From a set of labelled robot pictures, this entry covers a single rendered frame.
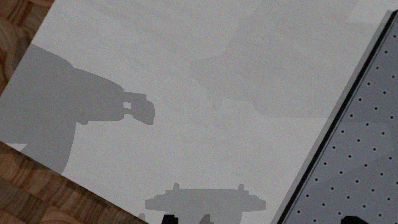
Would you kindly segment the grey perforated breadboard plate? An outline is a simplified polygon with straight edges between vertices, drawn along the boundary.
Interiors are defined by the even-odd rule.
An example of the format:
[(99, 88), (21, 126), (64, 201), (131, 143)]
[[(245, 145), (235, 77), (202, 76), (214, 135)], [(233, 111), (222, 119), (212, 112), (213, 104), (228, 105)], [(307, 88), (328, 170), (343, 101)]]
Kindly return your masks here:
[(398, 9), (277, 224), (398, 224)]

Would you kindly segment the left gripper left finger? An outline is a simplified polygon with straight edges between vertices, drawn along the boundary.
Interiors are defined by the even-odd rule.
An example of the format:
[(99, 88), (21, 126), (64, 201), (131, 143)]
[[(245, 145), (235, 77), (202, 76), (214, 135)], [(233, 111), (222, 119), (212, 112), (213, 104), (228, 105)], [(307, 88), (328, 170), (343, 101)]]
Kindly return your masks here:
[(178, 224), (178, 218), (175, 218), (174, 215), (164, 215), (161, 224)]

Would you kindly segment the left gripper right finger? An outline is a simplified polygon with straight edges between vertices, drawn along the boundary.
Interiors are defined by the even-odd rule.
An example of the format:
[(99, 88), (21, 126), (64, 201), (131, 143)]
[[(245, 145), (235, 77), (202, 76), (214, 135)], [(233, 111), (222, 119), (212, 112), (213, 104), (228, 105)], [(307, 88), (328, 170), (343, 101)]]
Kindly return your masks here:
[(357, 216), (345, 216), (341, 224), (369, 224)]

